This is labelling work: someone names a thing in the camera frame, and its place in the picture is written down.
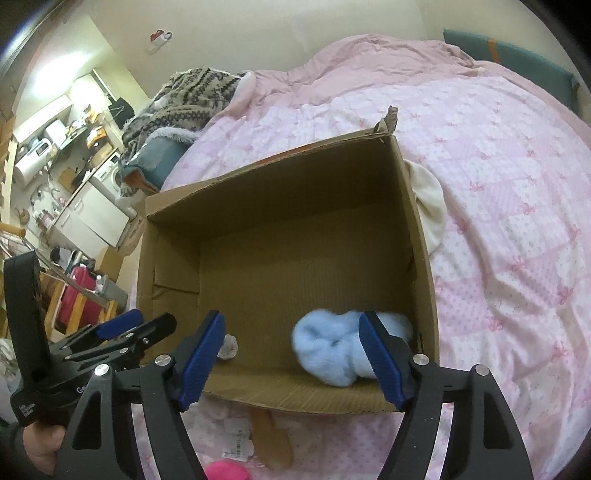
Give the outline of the person left hand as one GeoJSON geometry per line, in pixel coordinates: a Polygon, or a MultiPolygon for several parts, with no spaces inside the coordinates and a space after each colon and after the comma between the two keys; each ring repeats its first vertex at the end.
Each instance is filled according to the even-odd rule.
{"type": "Polygon", "coordinates": [[[65,433],[66,429],[61,425],[33,423],[24,428],[22,440],[25,453],[32,465],[41,473],[54,475],[57,455],[65,433]]]}

